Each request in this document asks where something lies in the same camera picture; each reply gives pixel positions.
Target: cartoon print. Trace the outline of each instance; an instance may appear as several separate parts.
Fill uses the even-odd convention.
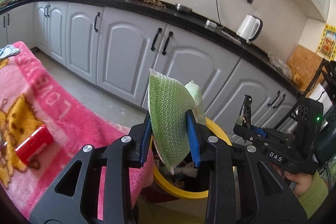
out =
[[[0,69],[2,69],[4,66],[7,66],[8,63],[9,63],[9,59],[8,58],[0,60]]]
[[[38,120],[32,110],[26,96],[21,94],[11,105],[8,112],[2,109],[7,100],[4,100],[0,108],[0,131],[2,142],[6,143],[0,154],[0,180],[5,188],[8,188],[10,177],[14,168],[24,172],[27,166],[18,158],[15,149],[23,143],[43,122]],[[29,167],[38,169],[40,164],[35,160]]]

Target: power cord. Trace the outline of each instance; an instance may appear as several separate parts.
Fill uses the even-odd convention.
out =
[[[221,19],[219,18],[219,12],[218,12],[218,1],[216,0],[216,7],[217,7],[217,15],[218,15],[218,21],[219,21],[219,29],[223,28],[224,26],[221,24]]]

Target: green sleeve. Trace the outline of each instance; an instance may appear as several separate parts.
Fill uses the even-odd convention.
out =
[[[327,195],[327,186],[323,179],[320,178],[318,172],[316,172],[308,190],[302,196],[298,197],[298,200],[305,209],[308,218],[310,218],[321,206]]]

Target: cork board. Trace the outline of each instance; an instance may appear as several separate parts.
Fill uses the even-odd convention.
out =
[[[316,53],[301,45],[296,46],[286,64],[292,71],[293,78],[296,76],[297,81],[295,81],[294,84],[300,91],[305,91],[315,72],[319,68],[321,61],[322,57],[318,56]],[[322,83],[323,81],[324,77],[321,75],[316,83]]]

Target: blue cloth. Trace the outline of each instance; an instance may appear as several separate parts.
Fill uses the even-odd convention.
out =
[[[6,59],[7,57],[17,55],[20,52],[20,49],[14,47],[13,45],[7,45],[0,49],[0,61]]]

